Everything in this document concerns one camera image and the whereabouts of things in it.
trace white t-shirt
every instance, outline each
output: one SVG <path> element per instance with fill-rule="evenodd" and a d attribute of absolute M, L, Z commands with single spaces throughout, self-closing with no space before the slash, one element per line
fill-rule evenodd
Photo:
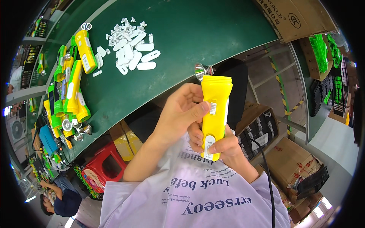
<path fill-rule="evenodd" d="M 142 182 L 105 186 L 99 228 L 271 227 L 268 177 L 249 184 L 221 160 L 202 158 L 186 134 Z M 290 227 L 288 211 L 272 184 L 275 227 Z"/>
<path fill-rule="evenodd" d="M 9 84 L 14 87 L 13 93 L 20 90 L 20 84 L 22 82 L 22 68 L 22 66 L 18 67 L 11 75 Z"/>

